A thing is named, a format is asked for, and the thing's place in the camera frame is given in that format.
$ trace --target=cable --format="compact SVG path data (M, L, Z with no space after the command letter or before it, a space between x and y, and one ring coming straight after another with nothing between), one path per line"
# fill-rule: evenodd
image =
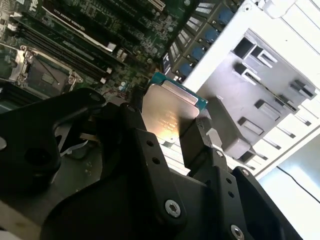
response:
M300 187L302 188L307 194L309 194L314 200L317 201L318 204L320 204L320 201L313 196L307 189L305 189L303 186L301 186L301 184L299 182L297 182L297 180L295 180L295 178L293 176L291 176L288 172L286 172L285 170L283 170L281 167L277 166L277 169L279 169L281 172L283 172L284 174L288 175L290 178L292 178L292 180Z

